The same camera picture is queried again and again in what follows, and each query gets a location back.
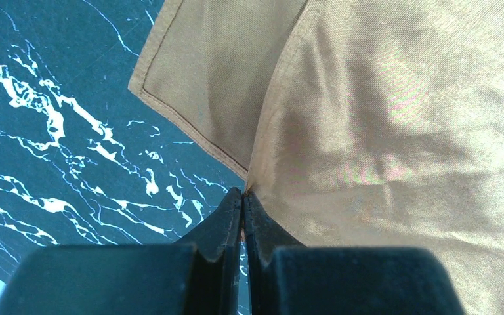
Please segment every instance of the white marble vein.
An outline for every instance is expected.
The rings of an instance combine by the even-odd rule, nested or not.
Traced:
[[[118,28],[101,11],[86,0],[83,0],[105,19],[117,34],[117,38],[123,45],[123,48],[132,54],[135,54],[127,47]],[[11,15],[0,8],[5,13],[11,28],[19,33],[17,25]],[[0,194],[6,194],[8,198],[13,198],[27,205],[26,211],[40,211],[52,217],[60,216],[63,221],[71,226],[72,232],[76,233],[82,240],[95,244],[117,244],[118,241],[109,237],[112,231],[122,235],[125,238],[123,242],[142,243],[142,241],[127,226],[119,226],[117,219],[111,221],[112,215],[119,220],[128,222],[133,226],[142,226],[148,231],[162,235],[163,237],[175,240],[184,231],[175,231],[172,223],[154,222],[150,216],[142,216],[141,213],[158,211],[176,211],[180,216],[186,228],[201,222],[207,212],[204,211],[204,205],[208,210],[215,208],[215,205],[208,204],[203,187],[213,187],[227,192],[223,184],[212,182],[206,178],[190,174],[187,176],[182,168],[177,166],[170,171],[166,169],[161,150],[163,146],[154,149],[145,149],[134,155],[148,156],[149,163],[159,161],[161,165],[149,164],[147,162],[134,163],[128,158],[127,152],[133,151],[126,147],[124,143],[116,140],[114,130],[123,132],[132,132],[131,128],[135,125],[146,126],[149,133],[147,137],[160,137],[161,131],[158,127],[149,125],[143,121],[129,121],[125,125],[113,126],[102,122],[95,117],[90,110],[86,109],[83,102],[75,96],[62,91],[62,85],[59,80],[49,71],[46,63],[37,53],[37,47],[34,47],[30,41],[24,39],[21,43],[11,43],[8,50],[8,61],[0,60],[0,88],[8,100],[9,108],[14,115],[14,110],[31,110],[34,117],[45,117],[46,123],[40,128],[48,135],[47,140],[34,139],[20,134],[11,133],[0,126],[0,137],[12,141],[11,150],[23,150],[38,163],[44,163],[54,169],[62,182],[75,193],[83,205],[74,206],[73,202],[58,196],[41,194],[33,189],[33,184],[24,182],[17,174],[0,172]],[[70,135],[65,129],[69,121],[64,115],[69,112],[75,115],[68,115],[70,119],[82,119],[91,129],[92,133],[84,134],[84,140],[87,145],[85,148],[72,148],[64,145],[64,140],[69,137],[80,137],[81,135]],[[193,144],[193,142],[175,142],[177,144]],[[91,177],[85,176],[85,170],[88,167],[99,167],[103,163],[111,163],[118,169],[123,170],[127,177],[136,178],[141,182],[141,186],[133,188],[139,190],[150,199],[149,202],[130,201],[119,191],[108,191],[93,183]],[[158,172],[164,177],[169,174],[168,182],[158,182]],[[179,176],[183,176],[188,183],[183,184]],[[186,198],[185,192],[191,188],[198,193],[199,198]],[[164,194],[170,196],[171,204],[158,205],[154,196]],[[189,201],[191,207],[185,207]],[[199,221],[195,222],[192,218],[196,217],[189,213],[189,209],[196,211]],[[16,232],[19,236],[26,238],[37,245],[58,244],[59,237],[56,236],[59,231],[45,230],[38,227],[33,222],[25,222],[15,215],[14,209],[7,209],[0,202],[0,227]],[[0,241],[0,251],[10,254],[11,258],[18,262],[16,253],[8,253],[7,247]]]
[[[154,22],[154,19],[152,18],[152,16],[150,15],[150,13],[148,12],[148,10],[146,10],[146,15],[148,16],[148,18],[150,19],[150,22],[152,23],[152,25],[155,24]]]

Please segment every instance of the black plastic object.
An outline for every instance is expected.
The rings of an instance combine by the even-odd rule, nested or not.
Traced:
[[[463,314],[447,272],[418,248],[308,248],[243,199],[252,314]]]
[[[447,272],[416,248],[308,248],[232,188],[171,245],[58,246],[29,256],[1,314],[235,314],[245,232],[254,315],[462,314]]]
[[[42,248],[7,284],[0,315],[235,314],[241,200],[231,189],[171,245]]]

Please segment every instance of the satin cloth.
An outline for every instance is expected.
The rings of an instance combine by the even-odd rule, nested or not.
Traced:
[[[129,88],[298,240],[427,248],[504,314],[504,1],[166,0]]]

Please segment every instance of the dark teal marble surface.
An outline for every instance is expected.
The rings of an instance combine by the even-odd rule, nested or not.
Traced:
[[[171,243],[243,188],[127,89],[162,4],[0,0],[0,282],[39,246]]]

